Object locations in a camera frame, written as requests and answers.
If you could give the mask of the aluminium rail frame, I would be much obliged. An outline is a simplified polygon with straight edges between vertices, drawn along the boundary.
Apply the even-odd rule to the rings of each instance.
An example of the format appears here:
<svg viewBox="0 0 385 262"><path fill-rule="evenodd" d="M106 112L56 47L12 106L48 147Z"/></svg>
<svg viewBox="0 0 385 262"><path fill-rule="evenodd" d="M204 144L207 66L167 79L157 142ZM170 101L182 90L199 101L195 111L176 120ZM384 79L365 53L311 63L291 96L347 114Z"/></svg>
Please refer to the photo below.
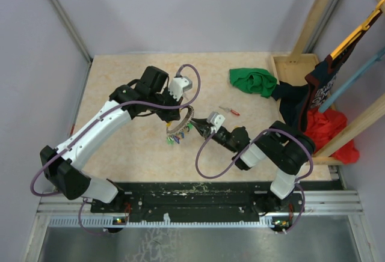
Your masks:
<svg viewBox="0 0 385 262"><path fill-rule="evenodd" d="M125 198L114 208L100 201L41 198L24 261L37 261L48 226L113 227L278 227L293 215L347 216L359 256L378 261L359 194L343 184L335 163L331 181L300 180L285 199L274 198L267 181L120 183Z"/></svg>

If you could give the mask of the grey corner wall post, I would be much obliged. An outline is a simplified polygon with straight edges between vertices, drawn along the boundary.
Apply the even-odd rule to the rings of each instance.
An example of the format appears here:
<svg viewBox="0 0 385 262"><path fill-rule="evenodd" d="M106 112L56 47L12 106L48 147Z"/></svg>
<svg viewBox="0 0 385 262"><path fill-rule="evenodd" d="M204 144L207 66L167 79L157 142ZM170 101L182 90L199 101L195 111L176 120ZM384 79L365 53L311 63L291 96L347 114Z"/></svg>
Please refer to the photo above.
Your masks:
<svg viewBox="0 0 385 262"><path fill-rule="evenodd" d="M79 34L78 30L76 29L74 23L71 21L70 16L68 15L67 11L62 6L60 0L48 0L51 6L54 9L54 12L56 12L62 26L64 26L64 29L69 34L70 38L74 42L77 49L80 51L81 55L85 58L85 60L88 63L93 62L93 58L89 53L89 50L87 49L87 46L85 42L83 41L81 35Z"/></svg>

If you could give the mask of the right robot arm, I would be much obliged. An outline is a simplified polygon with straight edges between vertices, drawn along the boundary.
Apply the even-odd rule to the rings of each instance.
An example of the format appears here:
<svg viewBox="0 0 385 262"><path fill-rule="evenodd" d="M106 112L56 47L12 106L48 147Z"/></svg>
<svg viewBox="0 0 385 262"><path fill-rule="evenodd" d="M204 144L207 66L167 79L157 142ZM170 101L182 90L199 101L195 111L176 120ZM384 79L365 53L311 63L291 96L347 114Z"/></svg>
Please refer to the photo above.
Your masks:
<svg viewBox="0 0 385 262"><path fill-rule="evenodd" d="M269 190L256 200L259 212L283 211L290 204L295 184L312 172L315 143L302 131L280 121L275 121L254 139L250 139L245 127L237 127L229 132L225 127L217 127L202 118L192 119L191 124L205 138L205 142L213 140L235 153L230 167L235 165L240 170L248 171L265 159L275 164L277 172ZM310 163L311 169L307 174L299 176L306 162Z"/></svg>

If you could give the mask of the light blue hanger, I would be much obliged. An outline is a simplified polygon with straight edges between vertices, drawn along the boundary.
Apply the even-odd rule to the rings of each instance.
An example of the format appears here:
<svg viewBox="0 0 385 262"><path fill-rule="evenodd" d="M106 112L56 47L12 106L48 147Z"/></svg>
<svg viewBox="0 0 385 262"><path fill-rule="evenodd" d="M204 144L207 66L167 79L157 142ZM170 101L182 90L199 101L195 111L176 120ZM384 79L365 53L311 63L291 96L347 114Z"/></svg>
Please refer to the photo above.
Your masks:
<svg viewBox="0 0 385 262"><path fill-rule="evenodd" d="M373 65L380 62L384 56L384 47L375 55L369 58L344 84L342 84L332 95L319 107L318 111L324 113L334 101L340 97L348 88L350 88L358 79L360 79Z"/></svg>

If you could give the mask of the key with red fob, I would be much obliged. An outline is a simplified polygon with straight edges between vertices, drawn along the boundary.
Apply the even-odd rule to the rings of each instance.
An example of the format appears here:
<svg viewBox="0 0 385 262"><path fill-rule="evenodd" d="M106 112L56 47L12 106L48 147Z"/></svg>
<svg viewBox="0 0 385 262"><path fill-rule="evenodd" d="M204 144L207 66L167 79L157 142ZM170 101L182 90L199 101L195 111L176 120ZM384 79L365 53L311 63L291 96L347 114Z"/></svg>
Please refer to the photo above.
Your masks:
<svg viewBox="0 0 385 262"><path fill-rule="evenodd" d="M228 113L231 113L233 115L236 115L237 117L240 116L240 113L236 112L235 110L233 110L232 108L227 108L227 107L223 107L223 106L219 106L220 109L222 109L223 111L225 112L228 112Z"/></svg>

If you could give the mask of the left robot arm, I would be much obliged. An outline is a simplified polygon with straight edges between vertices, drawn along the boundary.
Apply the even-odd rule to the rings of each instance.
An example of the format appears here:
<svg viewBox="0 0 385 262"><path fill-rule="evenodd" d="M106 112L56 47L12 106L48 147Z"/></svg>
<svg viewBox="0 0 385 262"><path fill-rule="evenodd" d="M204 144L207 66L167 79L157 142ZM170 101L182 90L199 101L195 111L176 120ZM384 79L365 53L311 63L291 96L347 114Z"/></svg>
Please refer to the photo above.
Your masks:
<svg viewBox="0 0 385 262"><path fill-rule="evenodd" d="M122 126L143 112L153 111L166 122L178 120L183 94L192 88L187 77L173 79L155 67L148 66L140 79L119 86L99 112L68 140L40 152L44 176L68 200L91 198L104 203L112 212L120 211L125 197L107 179L83 172L83 167L99 147Z"/></svg>

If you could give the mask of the large keyring with tagged keys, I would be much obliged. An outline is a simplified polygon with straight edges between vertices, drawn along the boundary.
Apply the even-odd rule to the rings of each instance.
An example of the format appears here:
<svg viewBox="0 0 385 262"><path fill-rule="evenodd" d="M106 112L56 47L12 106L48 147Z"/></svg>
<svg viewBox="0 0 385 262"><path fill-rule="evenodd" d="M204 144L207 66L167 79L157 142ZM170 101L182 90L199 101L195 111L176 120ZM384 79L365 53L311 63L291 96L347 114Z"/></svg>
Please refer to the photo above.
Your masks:
<svg viewBox="0 0 385 262"><path fill-rule="evenodd" d="M192 118L194 117L195 110L192 106L187 106L181 109L186 109L186 116L184 116L178 125L172 126L172 122L166 125L167 144L180 144L180 141L185 138L185 134L189 133L192 128Z"/></svg>

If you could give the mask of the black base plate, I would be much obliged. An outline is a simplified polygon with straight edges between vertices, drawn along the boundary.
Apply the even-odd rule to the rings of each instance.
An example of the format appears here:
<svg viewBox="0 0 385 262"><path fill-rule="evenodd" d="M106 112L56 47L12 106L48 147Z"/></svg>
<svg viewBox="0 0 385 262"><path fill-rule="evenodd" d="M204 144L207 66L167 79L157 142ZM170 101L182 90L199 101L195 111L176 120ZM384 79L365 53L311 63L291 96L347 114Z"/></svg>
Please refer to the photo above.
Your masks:
<svg viewBox="0 0 385 262"><path fill-rule="evenodd" d="M123 216L130 223L219 224L259 222L271 216L297 214L343 215L347 201L337 181L305 181L293 191L288 206L275 212L262 213L256 200L270 189L267 181L257 182L179 182L135 183L118 186L123 195L116 202L105 204L90 200L84 214Z"/></svg>

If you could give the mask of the green cloth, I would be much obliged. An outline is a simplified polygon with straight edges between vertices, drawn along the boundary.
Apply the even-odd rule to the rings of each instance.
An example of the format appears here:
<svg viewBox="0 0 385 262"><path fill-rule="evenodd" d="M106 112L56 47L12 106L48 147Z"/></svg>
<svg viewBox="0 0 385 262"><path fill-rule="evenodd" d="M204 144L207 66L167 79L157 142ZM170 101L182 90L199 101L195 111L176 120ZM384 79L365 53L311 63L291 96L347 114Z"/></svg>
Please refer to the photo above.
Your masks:
<svg viewBox="0 0 385 262"><path fill-rule="evenodd" d="M238 68L229 70L230 84L247 94L260 94L264 98L271 97L277 79L265 69Z"/></svg>

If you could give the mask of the dark navy shirt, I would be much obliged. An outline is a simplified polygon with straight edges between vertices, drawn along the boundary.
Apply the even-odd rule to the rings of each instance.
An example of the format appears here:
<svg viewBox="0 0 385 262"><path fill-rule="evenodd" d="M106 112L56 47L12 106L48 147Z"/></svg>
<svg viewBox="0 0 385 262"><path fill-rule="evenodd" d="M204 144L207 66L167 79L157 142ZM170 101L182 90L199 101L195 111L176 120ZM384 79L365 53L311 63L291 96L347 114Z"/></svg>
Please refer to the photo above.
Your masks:
<svg viewBox="0 0 385 262"><path fill-rule="evenodd" d="M271 97L280 100L279 111L284 122L302 132L307 129L307 112L319 108L327 98L340 68L352 54L360 37L355 39L337 57L327 55L304 78L305 85L293 86L281 81Z"/></svg>

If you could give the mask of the red cloth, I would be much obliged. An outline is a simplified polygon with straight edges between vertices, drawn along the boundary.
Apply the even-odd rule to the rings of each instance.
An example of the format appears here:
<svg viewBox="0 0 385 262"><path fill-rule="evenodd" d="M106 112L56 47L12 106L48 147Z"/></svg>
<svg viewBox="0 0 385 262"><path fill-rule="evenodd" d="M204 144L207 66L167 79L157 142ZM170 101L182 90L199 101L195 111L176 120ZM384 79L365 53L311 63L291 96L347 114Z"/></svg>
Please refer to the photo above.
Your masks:
<svg viewBox="0 0 385 262"><path fill-rule="evenodd" d="M328 144L338 133L347 126L346 116L333 109L327 109L321 113L318 108L311 109L307 112L307 135L316 145L316 151ZM354 141L350 140L340 149L335 151L333 158L341 161L343 164L356 163L360 157L358 149L354 145Z"/></svg>

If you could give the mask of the yellow hanger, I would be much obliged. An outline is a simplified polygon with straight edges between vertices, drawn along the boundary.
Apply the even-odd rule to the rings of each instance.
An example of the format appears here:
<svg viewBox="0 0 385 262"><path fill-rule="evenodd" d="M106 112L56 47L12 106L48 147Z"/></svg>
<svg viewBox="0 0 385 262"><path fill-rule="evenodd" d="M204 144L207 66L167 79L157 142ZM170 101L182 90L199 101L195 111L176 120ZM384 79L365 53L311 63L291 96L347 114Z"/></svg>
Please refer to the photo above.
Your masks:
<svg viewBox="0 0 385 262"><path fill-rule="evenodd" d="M332 53L330 56L332 59L337 58L348 46L356 41L363 33L365 33L372 25L373 22L382 14L381 6L384 4L384 0L376 5L375 9L370 15L359 25Z"/></svg>

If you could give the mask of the wooden rack frame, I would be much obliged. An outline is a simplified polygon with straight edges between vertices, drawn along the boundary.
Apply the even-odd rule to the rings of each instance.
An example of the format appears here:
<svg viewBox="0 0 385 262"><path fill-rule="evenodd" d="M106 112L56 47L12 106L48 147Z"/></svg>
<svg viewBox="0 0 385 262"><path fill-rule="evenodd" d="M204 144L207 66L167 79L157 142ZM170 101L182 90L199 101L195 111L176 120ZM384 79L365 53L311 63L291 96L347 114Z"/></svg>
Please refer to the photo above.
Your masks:
<svg viewBox="0 0 385 262"><path fill-rule="evenodd" d="M314 0L301 34L294 48L288 55L271 55L271 68L278 80L283 80L295 86L304 84L304 77L319 63L318 56L314 53L303 53L305 46L311 42L311 35L320 28L320 23L327 16L332 0ZM342 165L343 163L333 157L336 150L354 139L369 126L373 125L384 115L384 96L376 99L370 107L363 111L355 120L338 133L325 147L315 153L315 165Z"/></svg>

